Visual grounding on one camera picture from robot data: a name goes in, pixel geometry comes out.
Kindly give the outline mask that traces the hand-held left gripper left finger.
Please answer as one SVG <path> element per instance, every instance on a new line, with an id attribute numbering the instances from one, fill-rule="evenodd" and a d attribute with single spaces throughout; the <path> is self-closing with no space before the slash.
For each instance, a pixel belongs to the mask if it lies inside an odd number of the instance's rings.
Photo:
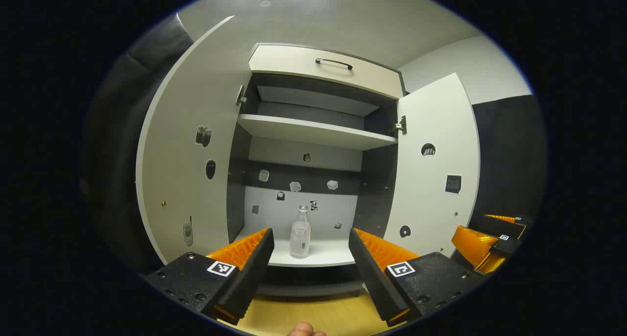
<path id="1" fill-rule="evenodd" d="M 274 248 L 273 230 L 267 227 L 210 254 L 184 253 L 142 278 L 188 309 L 237 325 L 257 293 Z"/>

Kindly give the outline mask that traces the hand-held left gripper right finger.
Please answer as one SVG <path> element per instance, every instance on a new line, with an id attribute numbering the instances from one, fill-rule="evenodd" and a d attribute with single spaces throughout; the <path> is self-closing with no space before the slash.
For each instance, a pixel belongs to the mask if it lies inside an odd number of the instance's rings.
<path id="1" fill-rule="evenodd" d="M 349 250 L 381 320 L 389 327 L 443 309 L 484 280 L 441 253 L 419 256 L 358 228 L 349 234 Z"/>

